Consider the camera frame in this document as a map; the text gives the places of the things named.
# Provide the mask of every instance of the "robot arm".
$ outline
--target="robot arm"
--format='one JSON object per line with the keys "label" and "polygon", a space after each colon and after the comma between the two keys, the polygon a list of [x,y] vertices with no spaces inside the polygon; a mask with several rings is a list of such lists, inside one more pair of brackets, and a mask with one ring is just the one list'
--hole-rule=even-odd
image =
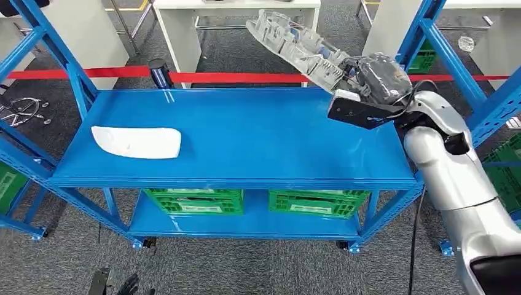
{"label": "robot arm", "polygon": [[[385,66],[402,71],[393,62],[386,61]],[[399,93],[410,93],[399,104],[394,98],[368,98],[397,84],[387,83],[385,77],[360,79],[365,74],[356,72],[359,81],[376,81],[377,85],[366,88],[377,91],[361,93],[356,101],[337,89],[329,117],[369,129],[394,120],[405,133],[407,155],[442,213],[464,290],[469,295],[520,294],[521,230],[498,199],[463,118],[432,91],[399,89]],[[378,71],[367,73],[378,76]]]}
{"label": "robot arm", "polygon": [[333,94],[329,118],[366,129],[394,121],[404,131],[405,151],[442,213],[469,295],[521,294],[521,232],[498,200],[465,121],[443,97],[418,91],[425,81],[412,86],[394,58],[351,57],[283,14],[260,10],[246,28]]}
{"label": "robot arm", "polygon": [[[439,125],[411,128],[404,147],[442,213],[464,290],[470,295],[519,294],[521,231],[498,200],[472,148],[469,130],[438,94],[420,92],[415,101],[422,107],[433,105],[435,113],[430,116],[438,116]],[[463,140],[448,145],[440,129],[451,130],[451,136],[459,132]]]}

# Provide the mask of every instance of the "table leg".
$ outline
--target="table leg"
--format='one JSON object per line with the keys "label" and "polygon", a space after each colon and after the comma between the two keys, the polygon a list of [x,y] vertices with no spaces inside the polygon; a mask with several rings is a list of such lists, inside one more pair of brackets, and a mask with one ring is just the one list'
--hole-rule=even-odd
{"label": "table leg", "polygon": [[378,6],[362,55],[395,56],[423,0],[384,0]]}
{"label": "table leg", "polygon": [[[484,75],[511,75],[521,65],[521,18],[516,9],[504,10],[485,36],[477,42],[471,57]],[[498,89],[503,81],[490,81]]]}
{"label": "table leg", "polygon": [[[16,28],[13,26],[13,21],[0,18],[0,40],[0,60],[3,60],[21,41],[20,36],[16,32]],[[33,59],[34,55],[31,52],[28,53],[17,65],[15,71],[23,71]],[[13,79],[6,79],[0,81],[0,84],[11,86],[13,82]]]}
{"label": "table leg", "polygon": [[[201,45],[195,30],[196,15],[193,10],[157,9],[156,13],[177,72],[195,73],[201,57]],[[185,89],[192,86],[191,83],[181,85]]]}

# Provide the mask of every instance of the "blue shelf top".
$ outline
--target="blue shelf top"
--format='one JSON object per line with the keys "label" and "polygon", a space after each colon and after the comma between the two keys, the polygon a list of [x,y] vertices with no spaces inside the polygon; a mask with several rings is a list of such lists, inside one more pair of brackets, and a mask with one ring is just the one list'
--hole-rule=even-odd
{"label": "blue shelf top", "polygon": [[[101,91],[50,182],[68,187],[408,189],[417,182],[391,124],[327,118],[320,88]],[[109,154],[90,127],[170,127],[176,159]]]}
{"label": "blue shelf top", "polygon": [[244,215],[167,215],[142,191],[129,234],[142,237],[318,238],[356,240],[354,218],[268,210],[267,190],[246,190]]}

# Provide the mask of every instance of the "metal stand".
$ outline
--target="metal stand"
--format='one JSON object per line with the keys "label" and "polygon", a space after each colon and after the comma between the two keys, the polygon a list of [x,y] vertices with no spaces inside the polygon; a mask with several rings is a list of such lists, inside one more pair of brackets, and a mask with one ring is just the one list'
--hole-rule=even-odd
{"label": "metal stand", "polygon": [[[58,64],[69,74],[76,103],[85,123],[79,127],[59,166],[54,159],[16,130],[0,125],[7,135],[16,136],[18,142],[33,153],[27,155],[11,142],[0,140],[0,160],[127,238],[135,248],[150,245],[151,242],[145,239],[150,236],[319,238],[347,242],[342,245],[348,247],[351,253],[358,253],[364,243],[409,206],[422,192],[422,177],[413,175],[410,171],[392,125],[383,125],[378,129],[377,135],[383,136],[389,146],[384,150],[373,147],[374,144],[357,144],[363,148],[353,146],[352,149],[342,144],[342,150],[348,149],[350,152],[339,152],[331,159],[326,157],[327,154],[323,151],[328,148],[332,150],[339,143],[338,141],[328,142],[327,148],[323,148],[317,145],[322,140],[313,137],[313,144],[288,146],[295,142],[298,144],[299,140],[303,140],[304,143],[305,139],[312,137],[314,133],[319,137],[325,130],[335,135],[357,134],[360,143],[363,140],[367,140],[368,143],[374,140],[375,134],[359,133],[356,127],[347,124],[335,125],[337,127],[328,125],[330,121],[325,118],[322,108],[317,108],[317,105],[323,105],[326,109],[330,97],[320,89],[170,89],[171,81],[167,80],[168,72],[163,67],[164,62],[155,61],[151,64],[151,74],[160,89],[99,92],[36,3],[33,0],[11,0],[11,2],[28,20],[33,30],[13,53],[0,63],[0,81],[14,69],[24,54],[45,36],[44,42],[57,57]],[[455,77],[469,104],[474,108],[474,114],[468,119],[468,125],[473,131],[474,144],[478,145],[504,124],[512,114],[521,109],[521,69],[487,99],[434,25],[434,20],[443,4],[444,1],[437,0],[423,2],[397,60],[407,68],[425,38],[431,41],[442,61]],[[132,119],[128,117],[130,109],[135,112]],[[158,110],[161,110],[161,116],[157,114]],[[190,134],[184,137],[186,141],[180,153],[186,156],[175,161],[143,160],[106,153],[92,138],[90,127],[96,122],[121,127],[182,126],[182,132]],[[252,128],[260,123],[274,124],[274,127]],[[274,134],[266,130],[291,130],[291,132]],[[219,146],[216,151],[214,145],[208,144],[206,136],[210,135],[216,136],[215,138],[219,138],[222,143],[247,140],[255,143],[252,146],[258,146],[269,142],[269,151],[258,152],[252,150],[251,146],[248,146],[248,149]],[[283,144],[273,144],[276,141],[274,138],[284,138]],[[310,159],[318,155],[322,158],[314,161],[312,167],[309,167],[306,166],[306,161],[299,160],[301,157],[294,157],[296,150],[299,155],[309,156]],[[42,162],[48,162],[50,165],[35,162],[35,155],[42,159]],[[359,162],[360,159],[367,158],[367,155],[370,155],[370,161],[364,163],[362,167],[342,166],[342,163],[346,162]],[[277,160],[277,157],[283,157],[284,161]],[[213,167],[211,161],[224,158],[226,162],[219,162],[215,169],[209,168]],[[248,161],[254,162],[256,167],[254,171]],[[271,171],[278,171],[278,174],[271,175]],[[100,208],[76,191],[75,187],[103,187],[109,210]],[[247,187],[244,196],[246,214],[183,218],[168,216],[144,192],[141,192],[130,225],[126,225],[117,213],[111,187],[186,189]],[[362,224],[357,214],[350,219],[338,219],[269,212],[267,190],[288,188],[365,189],[372,190],[373,193],[368,202],[366,219]],[[382,190],[399,192],[380,211],[377,211],[378,195]]]}
{"label": "metal stand", "polygon": [[4,95],[0,95],[0,116],[8,113],[6,116],[0,117],[0,120],[10,122],[9,125],[11,127],[16,127],[35,117],[42,119],[44,124],[47,125],[51,123],[51,119],[46,119],[38,111],[40,108],[46,108],[48,105],[48,102],[37,98],[23,97],[9,101]]}
{"label": "metal stand", "polygon": [[123,18],[123,15],[121,14],[122,9],[119,9],[117,6],[117,3],[115,0],[111,0],[112,6],[114,7],[114,12],[117,15],[117,18],[119,19],[119,22],[121,22],[121,25],[123,26],[123,30],[117,30],[118,34],[124,34],[127,35],[128,40],[130,41],[130,44],[134,48],[134,52],[136,54],[139,54],[138,46],[136,45],[136,35],[139,32],[139,29],[141,29],[141,26],[143,25],[145,18],[148,16],[150,11],[154,14],[154,25],[157,23],[157,15],[155,14],[155,10],[153,8],[154,0],[147,0],[147,5],[143,10],[143,14],[141,14],[141,17],[138,20],[138,23],[136,24],[136,27],[132,32],[128,29],[127,23],[125,22],[125,19]]}

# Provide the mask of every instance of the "blue shelf post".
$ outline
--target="blue shelf post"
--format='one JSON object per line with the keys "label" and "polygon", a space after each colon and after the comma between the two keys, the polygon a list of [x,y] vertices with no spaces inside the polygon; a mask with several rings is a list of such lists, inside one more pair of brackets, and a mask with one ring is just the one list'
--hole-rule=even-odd
{"label": "blue shelf post", "polygon": [[380,191],[374,190],[371,192],[371,196],[369,197],[369,204],[367,205],[367,213],[365,222],[371,220],[377,211],[378,199],[380,198]]}
{"label": "blue shelf post", "polygon": [[30,224],[31,221],[34,218],[34,215],[36,215],[36,211],[38,210],[38,207],[44,200],[45,194],[47,193],[46,189],[40,189],[38,194],[36,195],[36,198],[34,199],[33,204],[29,208],[29,211],[27,211],[27,214],[25,214],[25,218],[23,219],[23,222],[26,224]]}
{"label": "blue shelf post", "polygon": [[358,253],[359,248],[371,239],[379,230],[384,228],[399,213],[414,202],[423,190],[423,180],[417,175],[418,186],[409,191],[399,191],[385,206],[373,217],[364,223],[360,237],[349,244],[350,253]]}

